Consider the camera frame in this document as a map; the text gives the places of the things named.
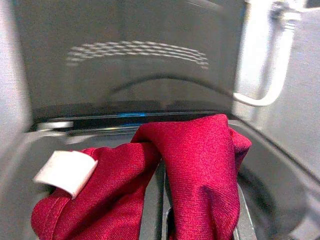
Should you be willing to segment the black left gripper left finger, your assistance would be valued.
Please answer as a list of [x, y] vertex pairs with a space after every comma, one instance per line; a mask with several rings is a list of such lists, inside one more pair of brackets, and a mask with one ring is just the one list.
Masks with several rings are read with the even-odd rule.
[[152, 175], [144, 195], [142, 238], [168, 240], [175, 230], [174, 212], [166, 166], [161, 161]]

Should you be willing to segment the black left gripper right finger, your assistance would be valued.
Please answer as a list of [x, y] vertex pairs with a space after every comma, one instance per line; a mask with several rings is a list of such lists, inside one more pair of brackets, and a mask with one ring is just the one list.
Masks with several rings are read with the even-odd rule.
[[245, 196], [239, 184], [237, 185], [237, 189], [239, 196], [240, 212], [237, 225], [233, 231], [233, 240], [257, 240], [257, 236], [245, 200]]

